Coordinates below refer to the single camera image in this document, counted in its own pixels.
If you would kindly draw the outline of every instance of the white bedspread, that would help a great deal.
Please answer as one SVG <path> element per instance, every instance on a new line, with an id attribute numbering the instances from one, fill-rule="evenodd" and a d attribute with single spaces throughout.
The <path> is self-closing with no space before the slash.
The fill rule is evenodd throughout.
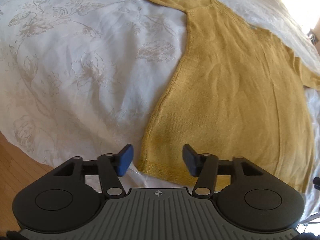
<path id="1" fill-rule="evenodd" d="M 320 73 L 315 48 L 276 0 L 219 0 L 278 35 Z M 57 166 L 118 152 L 139 158 L 149 116 L 183 54 L 186 17 L 145 0 L 0 0 L 0 130 L 35 160 Z M 306 89 L 316 142 L 303 219 L 319 208 L 320 97 Z M 174 187 L 140 174 L 129 187 Z M 97 188 L 96 178 L 88 183 Z"/>

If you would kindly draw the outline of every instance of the floral pattern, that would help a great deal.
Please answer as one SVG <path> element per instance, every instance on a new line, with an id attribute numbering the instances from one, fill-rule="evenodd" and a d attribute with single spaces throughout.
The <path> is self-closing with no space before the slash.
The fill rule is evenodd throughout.
<path id="1" fill-rule="evenodd" d="M 35 137 L 37 134 L 34 121 L 27 115 L 13 122 L 14 136 L 17 142 L 28 152 L 35 148 Z"/>
<path id="2" fill-rule="evenodd" d="M 174 59 L 175 47 L 169 42 L 159 40 L 153 42 L 146 42 L 138 50 L 137 58 L 145 58 L 147 62 L 149 61 L 166 61 Z"/>
<path id="3" fill-rule="evenodd" d="M 76 73 L 80 90 L 90 91 L 99 87 L 108 87 L 114 82 L 116 65 L 112 62 L 105 63 L 98 53 L 84 53 L 80 59 L 80 65 L 81 68 Z"/>
<path id="4" fill-rule="evenodd" d="M 8 86 L 2 102 L 6 113 L 17 112 L 10 129 L 21 149 L 57 165 L 68 158 L 66 152 L 90 152 L 94 158 L 129 142 L 140 145 L 154 104 L 148 94 L 159 97 L 163 81 L 153 81 L 145 93 L 134 76 L 163 75 L 155 63 L 174 69 L 177 37 L 183 34 L 167 19 L 171 9 L 150 14 L 144 5 L 157 8 L 144 0 L 6 0 L 0 5 L 0 25 L 10 33 L 10 42 L 0 43 L 0 62 L 15 80 L 13 85 L 3 80 Z M 109 42 L 113 36 L 115 44 L 128 43 L 124 52 Z M 122 37 L 132 40 L 122 42 Z"/>

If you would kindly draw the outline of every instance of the black mount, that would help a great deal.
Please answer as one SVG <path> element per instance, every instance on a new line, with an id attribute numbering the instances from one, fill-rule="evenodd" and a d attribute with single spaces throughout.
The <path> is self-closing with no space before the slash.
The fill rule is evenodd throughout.
<path id="1" fill-rule="evenodd" d="M 320 190 L 320 178 L 319 177 L 315 177 L 313 179 L 313 184 L 315 185 L 315 189 Z"/>
<path id="2" fill-rule="evenodd" d="M 132 159 L 131 144 L 117 155 L 104 154 L 94 161 L 75 156 L 20 191 L 12 203 L 13 214 L 22 228 L 39 232 L 79 227 L 106 199 L 125 196 L 118 176 L 125 174 Z M 99 175 L 102 194 L 85 184 L 85 175 Z"/>

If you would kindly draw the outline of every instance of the sunlight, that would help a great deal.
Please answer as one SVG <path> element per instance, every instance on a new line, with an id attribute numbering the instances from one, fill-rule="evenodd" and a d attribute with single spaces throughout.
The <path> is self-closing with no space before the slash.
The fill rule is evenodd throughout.
<path id="1" fill-rule="evenodd" d="M 320 0 L 282 0 L 304 33 L 316 26 L 320 17 Z"/>

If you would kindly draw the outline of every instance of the gray rubber grip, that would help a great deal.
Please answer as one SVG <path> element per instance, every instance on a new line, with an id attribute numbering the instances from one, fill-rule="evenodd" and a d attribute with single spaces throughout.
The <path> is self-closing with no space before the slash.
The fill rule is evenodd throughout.
<path id="1" fill-rule="evenodd" d="M 291 240 L 298 235 L 294 229 L 272 234 L 239 229 L 210 200 L 194 198 L 185 188 L 133 188 L 123 198 L 106 201 L 92 221 L 73 231 L 20 233 L 30 240 Z"/>

